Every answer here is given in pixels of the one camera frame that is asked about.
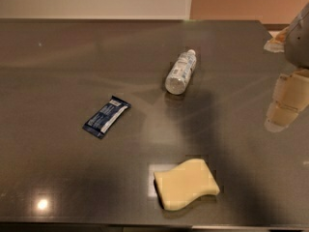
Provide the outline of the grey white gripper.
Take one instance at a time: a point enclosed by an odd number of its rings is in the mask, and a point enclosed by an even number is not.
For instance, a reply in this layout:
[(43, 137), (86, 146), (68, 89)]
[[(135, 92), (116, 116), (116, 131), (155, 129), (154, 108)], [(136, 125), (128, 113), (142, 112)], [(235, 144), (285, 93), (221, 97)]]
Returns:
[(309, 105), (309, 3), (288, 28), (273, 34), (264, 45), (264, 50), (273, 53), (285, 51), (288, 62), (305, 68), (291, 74), (281, 73), (276, 81), (265, 127), (270, 132), (280, 132)]

